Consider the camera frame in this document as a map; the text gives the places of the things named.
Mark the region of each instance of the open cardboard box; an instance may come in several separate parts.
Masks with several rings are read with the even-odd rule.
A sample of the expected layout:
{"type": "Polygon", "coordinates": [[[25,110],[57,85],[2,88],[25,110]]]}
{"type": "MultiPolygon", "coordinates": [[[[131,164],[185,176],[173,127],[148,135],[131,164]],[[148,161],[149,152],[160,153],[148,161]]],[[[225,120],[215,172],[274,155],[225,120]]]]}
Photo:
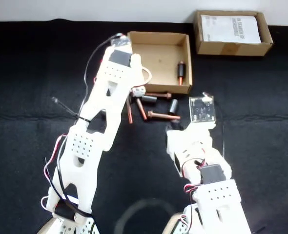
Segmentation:
{"type": "Polygon", "coordinates": [[[256,11],[196,11],[194,31],[197,53],[201,55],[238,55],[264,56],[272,47],[273,40],[267,27],[265,16],[256,11]],[[257,19],[261,43],[233,43],[221,41],[204,41],[201,15],[209,16],[254,16],[257,19]]]}
{"type": "Polygon", "coordinates": [[[189,37],[179,33],[129,32],[133,53],[141,55],[142,65],[152,73],[145,86],[148,92],[188,94],[192,86],[189,37]],[[179,85],[178,63],[186,64],[183,84],[179,85]]]}

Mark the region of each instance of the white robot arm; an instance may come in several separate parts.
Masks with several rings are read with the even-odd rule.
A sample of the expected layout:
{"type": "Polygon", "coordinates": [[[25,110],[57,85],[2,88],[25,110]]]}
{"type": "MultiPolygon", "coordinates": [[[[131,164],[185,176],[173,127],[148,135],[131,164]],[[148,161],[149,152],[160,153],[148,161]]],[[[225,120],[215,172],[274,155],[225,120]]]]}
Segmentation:
{"type": "Polygon", "coordinates": [[[142,69],[141,57],[132,54],[129,38],[120,36],[112,40],[112,46],[107,47],[103,56],[89,99],[62,142],[64,151],[62,156],[59,153],[57,157],[46,203],[46,209],[62,222],[47,233],[72,234],[76,230],[81,234],[85,231],[89,233],[92,228],[97,233],[97,228],[92,227],[94,220],[91,214],[97,187],[97,168],[102,152],[110,150],[113,144],[130,90],[134,86],[144,85],[151,78],[148,71],[149,78],[144,81],[142,69]],[[106,111],[105,132],[88,130],[90,121],[101,110],[106,111]],[[78,200],[64,195],[69,184],[75,185],[78,200]]]}
{"type": "MultiPolygon", "coordinates": [[[[58,153],[52,179],[44,168],[51,183],[45,209],[59,218],[47,234],[99,233],[91,214],[97,168],[102,152],[112,146],[130,90],[151,78],[148,72],[149,78],[144,81],[142,69],[141,57],[132,54],[127,37],[119,37],[106,49],[89,99],[83,105],[78,121],[64,136],[60,146],[64,151],[58,153]],[[105,132],[89,131],[90,121],[101,110],[106,111],[105,132]],[[65,196],[65,189],[70,184],[75,185],[78,199],[65,196]]],[[[209,129],[215,127],[213,97],[191,98],[190,110],[191,123],[185,130],[167,131],[167,152],[179,175],[191,182],[185,191],[196,204],[185,208],[185,221],[176,220],[171,233],[249,234],[239,192],[235,181],[230,179],[231,167],[212,148],[209,129]]],[[[53,153],[48,163],[55,156],[53,153]]]]}
{"type": "Polygon", "coordinates": [[[168,129],[167,153],[181,177],[190,201],[181,216],[168,223],[164,234],[251,234],[231,167],[212,148],[209,129],[215,127],[213,97],[190,97],[191,123],[181,131],[168,129]]]}

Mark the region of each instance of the screw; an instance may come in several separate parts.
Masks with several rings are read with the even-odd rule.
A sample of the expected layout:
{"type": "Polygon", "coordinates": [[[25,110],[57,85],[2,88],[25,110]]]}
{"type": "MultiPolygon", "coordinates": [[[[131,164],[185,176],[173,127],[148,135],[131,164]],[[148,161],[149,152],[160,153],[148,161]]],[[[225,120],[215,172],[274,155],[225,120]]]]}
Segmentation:
{"type": "Polygon", "coordinates": [[[129,123],[133,123],[132,119],[132,112],[131,112],[131,105],[130,105],[130,99],[129,97],[126,99],[126,108],[128,110],[128,118],[129,118],[129,123]]]}
{"type": "Polygon", "coordinates": [[[147,95],[147,96],[155,96],[155,97],[159,97],[159,98],[166,98],[166,99],[170,99],[172,97],[171,93],[165,93],[165,94],[161,94],[161,93],[145,93],[145,95],[147,95]]]}
{"type": "Polygon", "coordinates": [[[136,99],[136,103],[137,103],[137,105],[138,105],[138,107],[140,109],[140,112],[141,112],[141,115],[142,115],[143,119],[147,120],[145,110],[144,110],[143,105],[141,103],[141,100],[139,98],[136,99]]]}
{"type": "Polygon", "coordinates": [[[170,115],[165,115],[165,114],[158,114],[158,113],[154,113],[153,111],[148,111],[147,116],[149,118],[181,119],[180,116],[170,116],[170,115]]]}

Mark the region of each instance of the black cloth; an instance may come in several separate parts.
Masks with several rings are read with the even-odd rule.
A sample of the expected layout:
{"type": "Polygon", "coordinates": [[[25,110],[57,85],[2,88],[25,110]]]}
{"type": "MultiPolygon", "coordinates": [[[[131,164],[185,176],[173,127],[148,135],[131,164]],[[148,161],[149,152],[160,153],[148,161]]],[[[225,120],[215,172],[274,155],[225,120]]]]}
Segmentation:
{"type": "MultiPolygon", "coordinates": [[[[226,159],[251,230],[266,225],[262,234],[288,234],[288,27],[270,27],[274,47],[264,58],[240,58],[196,55],[191,24],[60,19],[0,22],[0,234],[35,233],[50,218],[39,203],[48,189],[43,158],[50,157],[57,136],[74,121],[51,97],[77,111],[90,53],[110,35],[128,31],[190,35],[190,95],[206,91],[221,107],[226,159]]],[[[88,69],[90,87],[102,54],[88,69]]],[[[179,98],[179,114],[189,119],[188,98],[179,98]]],[[[186,181],[165,151],[167,123],[144,123],[132,108],[134,124],[128,124],[124,109],[113,147],[99,164],[93,211],[102,234],[113,233],[124,211],[140,200],[163,201],[170,213],[189,203],[186,181]]],[[[166,112],[168,102],[159,100],[153,109],[166,112]]],[[[218,115],[212,130],[220,151],[221,120],[218,115]]],[[[98,118],[93,124],[103,123],[98,118]]],[[[124,233],[160,234],[169,218],[162,205],[148,206],[127,222],[124,233]]]]}

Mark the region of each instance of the circuit board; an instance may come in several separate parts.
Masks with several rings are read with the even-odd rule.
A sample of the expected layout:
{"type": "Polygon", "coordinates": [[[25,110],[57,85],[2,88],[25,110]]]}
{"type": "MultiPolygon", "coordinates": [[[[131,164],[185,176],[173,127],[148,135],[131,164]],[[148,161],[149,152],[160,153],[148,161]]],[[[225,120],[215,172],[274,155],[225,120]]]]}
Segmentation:
{"type": "Polygon", "coordinates": [[[214,101],[212,96],[190,97],[189,111],[192,123],[216,121],[214,101]]]}

